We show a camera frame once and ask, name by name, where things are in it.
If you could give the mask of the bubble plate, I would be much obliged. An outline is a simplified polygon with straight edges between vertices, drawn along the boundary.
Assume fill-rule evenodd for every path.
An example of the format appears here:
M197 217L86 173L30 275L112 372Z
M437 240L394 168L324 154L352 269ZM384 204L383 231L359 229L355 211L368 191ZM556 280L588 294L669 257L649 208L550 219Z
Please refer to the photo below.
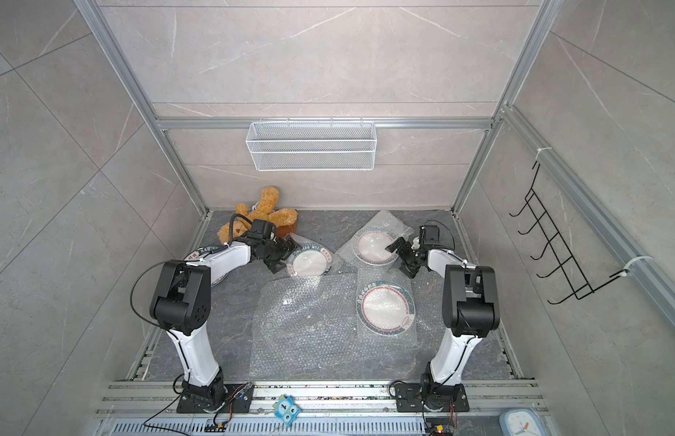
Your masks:
M314 277L330 272L333 254L324 245L297 234L290 234L290 237L299 247L286 260L289 276Z
M342 247L337 255L355 268L389 267L399 259L387 247L399 237L408 240L413 229L388 211L379 211L365 225L359 228Z
M417 308L411 280L397 269L357 274L357 339L378 347L406 348L417 339Z

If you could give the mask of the large bubble wrap sheet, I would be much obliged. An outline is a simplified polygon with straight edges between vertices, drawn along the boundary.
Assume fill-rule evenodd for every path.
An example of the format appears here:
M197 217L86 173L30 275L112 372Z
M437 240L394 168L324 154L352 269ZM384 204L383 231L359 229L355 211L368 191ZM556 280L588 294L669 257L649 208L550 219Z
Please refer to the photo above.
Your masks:
M417 379L436 354L444 332L443 279L421 269L410 279L417 308L417 339L406 348L357 339L357 274L343 266L321 277L266 284L253 319L250 378L255 381L362 381Z

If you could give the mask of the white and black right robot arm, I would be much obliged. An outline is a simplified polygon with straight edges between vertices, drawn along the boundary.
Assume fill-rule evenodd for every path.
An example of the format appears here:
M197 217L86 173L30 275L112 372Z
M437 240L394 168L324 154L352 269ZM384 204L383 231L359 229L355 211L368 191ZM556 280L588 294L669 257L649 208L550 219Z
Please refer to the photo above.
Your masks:
M499 327L497 279L493 268L474 265L439 243L440 229L422 225L408 241L397 238L386 247L396 254L399 270L414 278L423 267L443 279L442 320L445 331L435 357L419 383L392 383L399 412L468 412L462 382L477 345Z

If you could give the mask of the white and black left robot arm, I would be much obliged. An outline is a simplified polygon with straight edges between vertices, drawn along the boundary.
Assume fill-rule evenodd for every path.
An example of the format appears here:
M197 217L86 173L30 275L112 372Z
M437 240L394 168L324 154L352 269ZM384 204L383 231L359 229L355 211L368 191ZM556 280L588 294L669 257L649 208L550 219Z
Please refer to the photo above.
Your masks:
M275 274L299 247L292 237L281 236L276 225L259 219L238 237L230 235L225 243L162 264L150 317L168 334L181 361L183 401L205 412L218 412L228 401L223 371L207 332L212 286L254 261L263 262Z

